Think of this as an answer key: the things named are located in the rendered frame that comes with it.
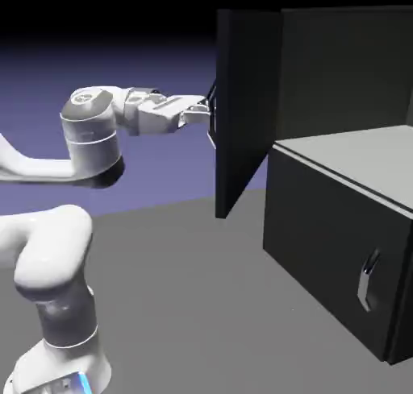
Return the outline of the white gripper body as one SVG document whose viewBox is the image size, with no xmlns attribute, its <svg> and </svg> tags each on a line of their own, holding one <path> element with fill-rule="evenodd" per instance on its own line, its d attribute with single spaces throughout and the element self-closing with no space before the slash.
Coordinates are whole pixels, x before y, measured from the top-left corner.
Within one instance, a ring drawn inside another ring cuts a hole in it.
<svg viewBox="0 0 413 394">
<path fill-rule="evenodd" d="M 127 98 L 127 132 L 129 135 L 160 135 L 173 133 L 179 114 L 195 106 L 197 95 L 151 93 L 147 96 L 133 93 Z"/>
</svg>

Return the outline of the dark metal door handle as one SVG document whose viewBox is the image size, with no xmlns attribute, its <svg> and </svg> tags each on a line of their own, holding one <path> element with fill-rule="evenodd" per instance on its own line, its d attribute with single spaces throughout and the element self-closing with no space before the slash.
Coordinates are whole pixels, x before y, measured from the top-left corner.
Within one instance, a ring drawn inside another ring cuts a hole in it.
<svg viewBox="0 0 413 394">
<path fill-rule="evenodd" d="M 216 148 L 215 138 L 216 138 L 216 80 L 213 81 L 212 86 L 206 96 L 206 101 L 209 109 L 209 130 L 207 132 L 208 138 L 211 141 L 213 148 Z"/>
</svg>

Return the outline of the dark grey tall cabinet door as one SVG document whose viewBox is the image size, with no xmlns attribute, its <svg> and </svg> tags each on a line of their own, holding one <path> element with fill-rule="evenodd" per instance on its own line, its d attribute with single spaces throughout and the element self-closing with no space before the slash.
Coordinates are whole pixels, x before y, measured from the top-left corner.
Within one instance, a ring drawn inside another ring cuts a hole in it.
<svg viewBox="0 0 413 394">
<path fill-rule="evenodd" d="M 215 216 L 226 218 L 274 139 L 282 16 L 219 10 L 215 79 Z"/>
</svg>

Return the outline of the dark grey cabinet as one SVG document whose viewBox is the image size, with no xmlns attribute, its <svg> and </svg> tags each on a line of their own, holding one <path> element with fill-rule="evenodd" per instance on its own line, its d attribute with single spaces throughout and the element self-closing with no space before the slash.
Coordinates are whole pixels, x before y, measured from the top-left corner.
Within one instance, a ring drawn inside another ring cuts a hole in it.
<svg viewBox="0 0 413 394">
<path fill-rule="evenodd" d="M 290 153 L 413 212 L 413 6 L 282 16 L 270 152 Z"/>
</svg>

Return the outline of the dark grey wide cabinet door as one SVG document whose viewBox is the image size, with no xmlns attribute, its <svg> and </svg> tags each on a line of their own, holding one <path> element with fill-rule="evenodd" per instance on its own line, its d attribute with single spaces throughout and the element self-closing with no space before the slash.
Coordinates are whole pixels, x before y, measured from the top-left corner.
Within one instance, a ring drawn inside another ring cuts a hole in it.
<svg viewBox="0 0 413 394">
<path fill-rule="evenodd" d="M 413 359 L 413 212 L 274 149 L 263 247 L 378 359 Z M 358 280 L 376 248 L 366 312 Z"/>
</svg>

